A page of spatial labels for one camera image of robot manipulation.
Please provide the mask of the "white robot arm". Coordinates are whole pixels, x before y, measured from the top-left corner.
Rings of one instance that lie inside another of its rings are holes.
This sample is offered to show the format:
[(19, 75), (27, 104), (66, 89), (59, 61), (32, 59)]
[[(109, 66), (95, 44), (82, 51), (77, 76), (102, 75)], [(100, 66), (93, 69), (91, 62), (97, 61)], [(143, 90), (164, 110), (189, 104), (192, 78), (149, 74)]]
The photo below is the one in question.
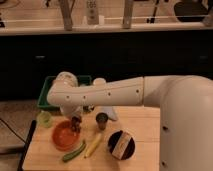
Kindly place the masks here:
[(213, 171), (213, 80), (195, 75), (145, 76), (80, 86), (58, 74), (47, 101), (74, 116), (81, 106), (160, 109), (160, 171)]

